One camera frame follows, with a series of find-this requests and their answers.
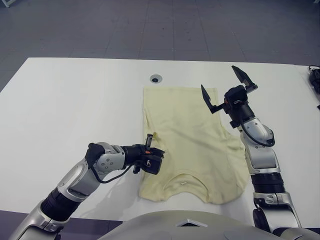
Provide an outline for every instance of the white table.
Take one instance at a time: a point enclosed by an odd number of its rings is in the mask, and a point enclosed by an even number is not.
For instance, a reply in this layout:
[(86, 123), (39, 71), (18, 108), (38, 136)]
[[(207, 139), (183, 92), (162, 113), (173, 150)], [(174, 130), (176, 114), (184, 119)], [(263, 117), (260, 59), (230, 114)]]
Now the white table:
[[(320, 113), (306, 83), (307, 67), (266, 63), (29, 58), (0, 93), (0, 209), (28, 213), (81, 160), (90, 142), (143, 143), (143, 87), (216, 87), (219, 101), (240, 84), (231, 65), (259, 86), (249, 104), (275, 132), (286, 189), (301, 223), (320, 226)], [(160, 74), (163, 81), (149, 81)], [(230, 118), (220, 113), (234, 135)], [(113, 172), (110, 178), (119, 174)], [(218, 213), (252, 224), (253, 187), (237, 200), (205, 204), (181, 193), (166, 202), (137, 196), (140, 176), (131, 171), (104, 184), (73, 217), (129, 220), (162, 210)]]

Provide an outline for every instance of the silver robot arm segment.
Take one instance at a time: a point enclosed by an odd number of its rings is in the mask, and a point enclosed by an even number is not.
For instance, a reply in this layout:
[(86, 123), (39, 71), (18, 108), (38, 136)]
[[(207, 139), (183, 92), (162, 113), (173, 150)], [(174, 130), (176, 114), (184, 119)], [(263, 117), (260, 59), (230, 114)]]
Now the silver robot arm segment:
[(203, 99), (211, 113), (221, 109), (231, 118), (231, 126), (238, 128), (245, 146), (245, 159), (254, 186), (253, 220), (257, 228), (273, 233), (279, 228), (301, 228), (299, 218), (286, 192), (277, 156), (272, 149), (274, 133), (263, 125), (248, 105), (248, 93), (256, 90), (249, 76), (232, 66), (243, 85), (231, 88), (224, 95), (224, 103), (212, 105), (210, 96), (201, 85)]
[(278, 228), (301, 228), (291, 196), (285, 191), (276, 153), (272, 147), (260, 145), (250, 138), (267, 143), (273, 132), (257, 117), (246, 121), (238, 129), (254, 186), (256, 209), (253, 219), (256, 227), (271, 233)]
[[(90, 143), (85, 157), (62, 178), (48, 197), (29, 213), (9, 240), (58, 240), (59, 232), (69, 221), (71, 214), (101, 183), (109, 183), (121, 177), (132, 166), (135, 174), (140, 169), (157, 174), (164, 151), (150, 147), (151, 140), (152, 135), (148, 134), (145, 145)], [(103, 181), (110, 172), (125, 168), (122, 174)]]
[[(113, 170), (124, 167), (125, 152), (116, 145), (111, 146), (105, 142), (97, 144), (105, 152), (93, 167), (103, 179)], [(86, 158), (83, 158), (62, 178), (49, 196), (29, 213), (9, 240), (55, 239), (69, 221), (70, 215), (99, 185), (93, 171), (88, 168)]]

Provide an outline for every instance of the black object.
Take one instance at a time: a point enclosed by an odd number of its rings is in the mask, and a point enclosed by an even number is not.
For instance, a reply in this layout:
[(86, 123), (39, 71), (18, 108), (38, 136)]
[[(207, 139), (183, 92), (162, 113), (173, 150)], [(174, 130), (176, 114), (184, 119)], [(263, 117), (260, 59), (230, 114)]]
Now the black object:
[(273, 194), (285, 193), (284, 181), (281, 173), (260, 173), (251, 175), (252, 184), (256, 193)]
[(266, 215), (264, 214), (264, 211), (260, 207), (253, 210), (252, 216), (253, 216), (254, 226), (256, 228), (264, 230), (268, 233), (271, 232)]
[(232, 69), (235, 72), (235, 75), (240, 80), (241, 83), (245, 84), (245, 87), (243, 85), (238, 85), (236, 87), (233, 87), (229, 89), (224, 94), (224, 103), (220, 105), (212, 105), (210, 102), (210, 96), (208, 95), (206, 89), (203, 85), (201, 85), (201, 91), (202, 96), (204, 99), (204, 102), (208, 106), (209, 110), (212, 114), (215, 112), (223, 109), (226, 114), (228, 114), (231, 118), (231, 126), (233, 128), (237, 128), (239, 126), (242, 126), (243, 131), (245, 134), (255, 143), (264, 146), (264, 147), (272, 147), (275, 145), (275, 136), (272, 132), (272, 138), (268, 139), (265, 142), (260, 142), (256, 140), (254, 137), (252, 137), (248, 131), (244, 128), (244, 122), (252, 119), (255, 117), (254, 112), (251, 110), (251, 108), (248, 105), (248, 95), (247, 93), (252, 92), (253, 90), (257, 89), (258, 86), (251, 81), (249, 76), (242, 71), (240, 68), (236, 66), (232, 66)]
[(42, 212), (56, 221), (66, 221), (77, 209), (80, 202), (72, 201), (62, 195), (57, 188), (49, 193), (48, 197), (41, 203)]
[(133, 173), (137, 174), (140, 169), (150, 174), (158, 174), (164, 151), (150, 147), (152, 142), (152, 134), (148, 134), (145, 145), (135, 144), (132, 146), (122, 146), (125, 152), (124, 165), (134, 165)]
[(121, 174), (107, 181), (101, 180), (96, 169), (93, 167), (94, 163), (105, 153), (105, 149), (99, 144), (90, 143), (84, 157), (88, 163), (88, 169), (92, 170), (96, 180), (101, 184), (107, 184), (115, 179), (120, 178), (132, 166), (135, 166), (133, 170), (134, 174), (137, 174), (140, 169), (150, 174), (158, 174), (162, 163), (162, 157), (164, 156), (165, 152), (155, 147), (150, 148), (152, 137), (152, 134), (147, 135), (145, 145), (136, 144), (132, 146), (122, 146), (125, 154), (124, 165), (122, 169), (125, 170)]
[(310, 65), (308, 68), (310, 71), (309, 82), (313, 86), (315, 94), (320, 97), (320, 66)]
[(191, 222), (187, 222), (187, 223), (181, 225), (180, 227), (199, 227), (199, 226), (195, 225), (195, 224), (193, 224)]
[(57, 234), (54, 238), (54, 240), (61, 240), (61, 235), (60, 234)]

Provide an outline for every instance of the light yellow shirt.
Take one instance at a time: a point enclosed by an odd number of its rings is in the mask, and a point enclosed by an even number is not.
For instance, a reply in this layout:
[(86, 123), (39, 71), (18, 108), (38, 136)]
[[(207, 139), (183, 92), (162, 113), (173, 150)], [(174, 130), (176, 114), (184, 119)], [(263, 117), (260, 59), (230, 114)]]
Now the light yellow shirt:
[[(217, 104), (217, 90), (207, 89)], [(249, 178), (244, 147), (211, 114), (200, 88), (145, 87), (144, 135), (156, 133), (152, 147), (165, 151), (157, 175), (143, 173), (139, 196), (166, 201), (188, 192), (205, 203), (238, 198)]]

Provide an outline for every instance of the floor tile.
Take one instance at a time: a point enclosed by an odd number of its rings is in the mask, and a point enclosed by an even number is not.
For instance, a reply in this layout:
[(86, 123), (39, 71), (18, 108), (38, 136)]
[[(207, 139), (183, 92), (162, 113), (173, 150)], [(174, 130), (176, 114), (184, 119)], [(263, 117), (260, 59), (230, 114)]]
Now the floor tile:
[(173, 60), (173, 50), (141, 50), (139, 59), (145, 60)]
[(196, 0), (173, 0), (173, 8), (175, 9), (196, 9)]
[(210, 61), (208, 51), (197, 50), (175, 50), (174, 60), (179, 61)]
[(175, 23), (197, 22), (200, 20), (197, 8), (173, 8), (173, 20)]
[(139, 59), (139, 49), (111, 49), (108, 48), (104, 54), (106, 59)]
[(172, 23), (146, 23), (141, 49), (170, 50), (174, 47)]
[(103, 58), (106, 48), (75, 48), (70, 54), (70, 58)]
[(247, 62), (243, 52), (238, 50), (211, 50), (210, 60), (215, 62)]
[(281, 54), (278, 52), (268, 51), (243, 51), (245, 59), (250, 63), (271, 63), (271, 64), (282, 64)]
[(147, 23), (172, 23), (173, 8), (172, 4), (161, 6), (149, 6), (147, 15)]
[(200, 21), (174, 23), (176, 50), (208, 50)]

